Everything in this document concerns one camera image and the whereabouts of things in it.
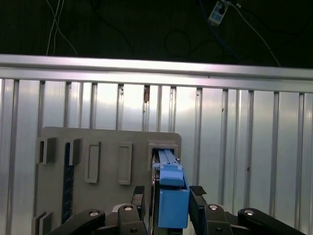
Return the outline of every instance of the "blue block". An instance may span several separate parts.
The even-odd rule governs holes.
[[[188,224],[189,186],[184,169],[170,150],[159,150],[158,155],[160,163],[154,163],[154,168],[160,170],[158,226],[185,229]]]
[[[188,225],[189,186],[182,189],[160,189],[158,226],[185,229]]]
[[[170,150],[159,152],[160,185],[183,187],[183,169]]]

